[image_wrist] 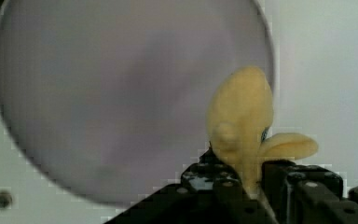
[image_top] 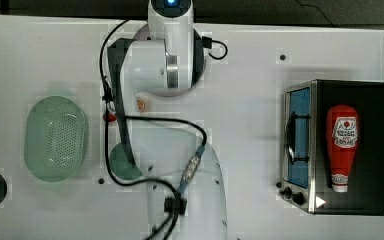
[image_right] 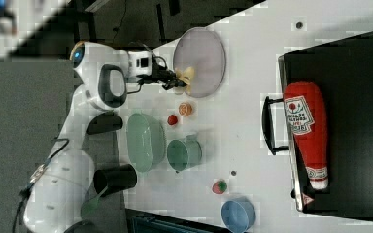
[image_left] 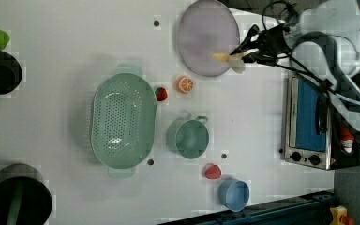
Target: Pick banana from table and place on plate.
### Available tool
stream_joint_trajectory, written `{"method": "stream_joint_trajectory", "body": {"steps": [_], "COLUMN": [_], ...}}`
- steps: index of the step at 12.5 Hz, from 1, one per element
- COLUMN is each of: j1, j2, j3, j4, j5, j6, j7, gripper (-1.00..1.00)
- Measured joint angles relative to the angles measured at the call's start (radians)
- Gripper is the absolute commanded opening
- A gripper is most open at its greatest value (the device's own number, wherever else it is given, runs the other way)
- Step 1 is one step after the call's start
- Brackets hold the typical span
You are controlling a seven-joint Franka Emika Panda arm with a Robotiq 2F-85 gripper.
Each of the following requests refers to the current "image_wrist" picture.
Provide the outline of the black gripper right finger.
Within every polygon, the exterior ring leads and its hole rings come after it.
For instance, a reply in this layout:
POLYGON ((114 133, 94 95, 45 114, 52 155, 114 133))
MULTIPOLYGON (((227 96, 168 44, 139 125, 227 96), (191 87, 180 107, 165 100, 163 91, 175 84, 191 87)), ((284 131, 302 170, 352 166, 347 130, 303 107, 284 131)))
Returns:
POLYGON ((261 186, 279 224, 358 224, 358 186, 321 166, 266 161, 261 186))

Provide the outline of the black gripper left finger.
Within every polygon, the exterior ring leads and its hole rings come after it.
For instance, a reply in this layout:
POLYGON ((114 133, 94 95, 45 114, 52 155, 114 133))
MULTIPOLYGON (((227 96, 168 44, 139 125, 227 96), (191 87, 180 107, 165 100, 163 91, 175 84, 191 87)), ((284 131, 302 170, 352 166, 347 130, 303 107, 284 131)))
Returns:
POLYGON ((104 224, 275 224, 242 189, 233 168, 207 150, 176 184, 147 196, 104 224))

